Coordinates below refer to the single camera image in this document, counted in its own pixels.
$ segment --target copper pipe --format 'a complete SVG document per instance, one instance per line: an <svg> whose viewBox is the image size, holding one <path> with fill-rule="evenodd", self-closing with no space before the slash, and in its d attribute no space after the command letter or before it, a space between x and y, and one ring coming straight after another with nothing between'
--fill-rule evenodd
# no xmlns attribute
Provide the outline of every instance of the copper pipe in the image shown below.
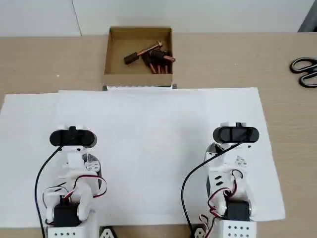
<svg viewBox="0 0 317 238"><path fill-rule="evenodd" d="M161 48L163 46L163 43L161 41L157 41L156 44L146 48L146 49L143 49L141 50L140 52L137 53L138 56L141 56L143 55L144 53L146 52L149 52L149 51L152 51L152 50L155 50L156 48Z"/></svg>

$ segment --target white wire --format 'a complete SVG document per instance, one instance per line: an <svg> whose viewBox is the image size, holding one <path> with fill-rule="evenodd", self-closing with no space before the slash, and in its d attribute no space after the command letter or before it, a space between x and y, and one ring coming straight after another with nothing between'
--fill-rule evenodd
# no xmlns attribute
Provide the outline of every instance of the white wire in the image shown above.
<svg viewBox="0 0 317 238"><path fill-rule="evenodd" d="M44 204L44 206L45 206L45 208L47 208L47 205L46 205L46 202L45 202L45 194L46 194L46 192L47 192L47 190L49 190L49 189L64 189L65 191L66 191L66 193L68 193L68 190L65 188L65 187L63 187L63 186L53 186L53 187L48 187L48 188L46 188L45 190L44 190L44 192L42 193L42 201L43 201L43 204Z"/></svg>

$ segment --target black cable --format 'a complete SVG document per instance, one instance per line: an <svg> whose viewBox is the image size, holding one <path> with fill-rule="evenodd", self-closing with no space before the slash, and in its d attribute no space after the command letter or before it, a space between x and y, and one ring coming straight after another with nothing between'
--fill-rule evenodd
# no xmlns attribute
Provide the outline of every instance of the black cable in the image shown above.
<svg viewBox="0 0 317 238"><path fill-rule="evenodd" d="M58 151L60 151L62 149L63 145L60 145L52 154L51 156L48 157L48 159L44 162L44 164L42 165L42 167L40 168L38 175L36 176L36 180L35 180L35 186L34 186L34 200L35 200L35 206L36 206L36 210L38 212L38 216L39 216L39 220L40 220L40 225L41 225L41 231L42 231L42 236L43 238L45 238L45 230L44 230L44 226L43 226L43 221L42 221L42 217L41 217L41 212L40 212L40 208L39 208L39 204L38 204L38 195L37 195L37 190L38 190L38 182L39 182L39 178L40 175L44 169L44 167L46 166L46 164L54 157L54 155L57 154Z"/></svg>
<svg viewBox="0 0 317 238"><path fill-rule="evenodd" d="M211 157L210 159L208 160L205 160L204 162L202 162L201 164L199 164L198 166L196 166L193 170L191 170L189 172L189 174L186 176L184 182L183 182L183 185L182 185L182 191L181 191L181 200L182 200L182 206L183 206L183 210L184 210L184 213L185 213L185 217L186 217L186 220L187 220L187 223L189 225L189 228L190 228L190 231L191 233L194 232L194 229L193 229L193 225L192 223L190 222L190 219L189 219L189 216L188 216L188 213L187 213L187 210L186 210L186 207L185 207L185 202L184 202L184 188L185 188L185 185L186 185L186 182L187 180L189 179L189 177L196 171L198 170L199 168L201 168L202 166L204 166L205 164L209 163L211 160L214 160L215 158L219 157L220 155L223 155L224 153L227 153L228 151L238 147L239 145L241 145L244 141L241 141L235 145L232 145L231 147L229 147L228 149L224 150L221 154L217 154L213 157Z"/></svg>

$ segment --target white paper sheet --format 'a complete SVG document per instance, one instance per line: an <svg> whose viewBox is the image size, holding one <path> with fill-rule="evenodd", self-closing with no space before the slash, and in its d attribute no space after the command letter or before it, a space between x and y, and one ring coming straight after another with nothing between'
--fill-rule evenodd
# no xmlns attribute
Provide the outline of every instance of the white paper sheet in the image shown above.
<svg viewBox="0 0 317 238"><path fill-rule="evenodd" d="M0 174L0 179L7 181L1 186L0 227L39 226L34 181L54 150L49 135L60 124L84 125L98 137L91 153L101 161L108 182L107 194L94 201L100 225L185 223L180 203L182 182L203 160L213 130L224 121L250 123L261 134L244 155L252 158L248 182L257 201L256 220L285 218L257 89L7 96L0 115L2 163L11 158L19 165ZM52 185L63 159L58 155L45 169L40 191ZM205 173L202 169L194 174L185 191L193 222L207 212Z"/></svg>

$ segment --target white wall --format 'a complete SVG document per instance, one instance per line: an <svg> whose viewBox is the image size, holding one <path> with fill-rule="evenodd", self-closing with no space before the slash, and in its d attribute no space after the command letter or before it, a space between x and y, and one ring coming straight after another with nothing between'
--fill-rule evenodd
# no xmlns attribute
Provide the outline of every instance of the white wall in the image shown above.
<svg viewBox="0 0 317 238"><path fill-rule="evenodd" d="M70 0L0 0L0 36L79 36Z"/></svg>
<svg viewBox="0 0 317 238"><path fill-rule="evenodd" d="M82 34L112 25L176 32L293 31L314 0L73 0ZM80 35L71 0L0 0L0 36Z"/></svg>

